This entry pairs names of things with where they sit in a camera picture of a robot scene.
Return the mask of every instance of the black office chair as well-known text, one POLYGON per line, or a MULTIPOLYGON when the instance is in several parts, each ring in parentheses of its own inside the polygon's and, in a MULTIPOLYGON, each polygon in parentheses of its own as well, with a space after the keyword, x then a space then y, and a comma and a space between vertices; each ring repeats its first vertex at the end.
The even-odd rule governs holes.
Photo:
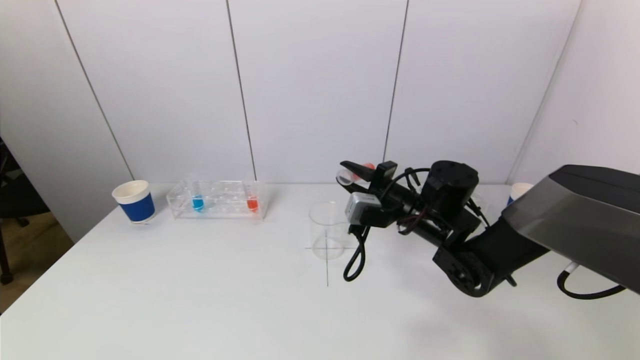
MULTIPOLYGON (((17 164, 5 144, 0 139, 0 179, 6 183, 0 188, 0 218, 15 218, 21 227, 29 225, 24 217, 48 213, 49 208, 42 201, 26 175, 21 174, 15 179, 6 175, 7 171, 15 170, 17 164)), ((6 257, 2 231, 0 231, 0 282, 8 284, 13 281, 13 274, 9 269, 6 257)))

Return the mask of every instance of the white wall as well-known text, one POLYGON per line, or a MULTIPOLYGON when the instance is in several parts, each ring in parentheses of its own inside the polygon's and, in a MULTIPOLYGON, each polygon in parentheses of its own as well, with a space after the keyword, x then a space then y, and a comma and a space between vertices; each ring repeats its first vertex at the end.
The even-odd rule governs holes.
POLYGON ((0 132, 74 241, 131 180, 53 1, 0 2, 0 132))
POLYGON ((225 0, 59 0, 136 179, 253 177, 225 0))
POLYGON ((410 1, 385 159, 505 183, 579 0, 410 1))
POLYGON ((584 0, 511 181, 561 165, 640 172, 640 2, 584 0))
POLYGON ((383 158, 406 0, 229 2, 257 177, 383 158))

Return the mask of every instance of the wooden floor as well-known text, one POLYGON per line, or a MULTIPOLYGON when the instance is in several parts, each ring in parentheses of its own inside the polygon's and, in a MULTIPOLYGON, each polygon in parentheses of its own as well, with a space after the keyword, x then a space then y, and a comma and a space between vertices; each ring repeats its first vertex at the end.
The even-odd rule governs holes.
POLYGON ((0 313, 15 302, 73 242, 51 213, 27 218, 20 227, 14 219, 4 219, 2 235, 14 280, 0 286, 0 313))

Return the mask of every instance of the red liquid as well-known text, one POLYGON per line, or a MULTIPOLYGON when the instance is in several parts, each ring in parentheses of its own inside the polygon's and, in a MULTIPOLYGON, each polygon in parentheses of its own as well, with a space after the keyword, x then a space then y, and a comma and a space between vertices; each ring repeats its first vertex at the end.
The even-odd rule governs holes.
POLYGON ((249 199, 246 200, 246 205, 249 208, 249 210, 251 210, 252 212, 254 213, 258 212, 258 198, 250 197, 249 199))

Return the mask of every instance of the blue liquid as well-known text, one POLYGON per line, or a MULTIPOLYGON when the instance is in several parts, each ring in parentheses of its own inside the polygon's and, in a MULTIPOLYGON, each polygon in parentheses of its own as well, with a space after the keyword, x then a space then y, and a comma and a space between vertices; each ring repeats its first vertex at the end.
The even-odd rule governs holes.
POLYGON ((197 212, 201 212, 202 209, 204 209, 204 200, 202 199, 202 195, 192 197, 191 203, 193 205, 193 209, 197 212))

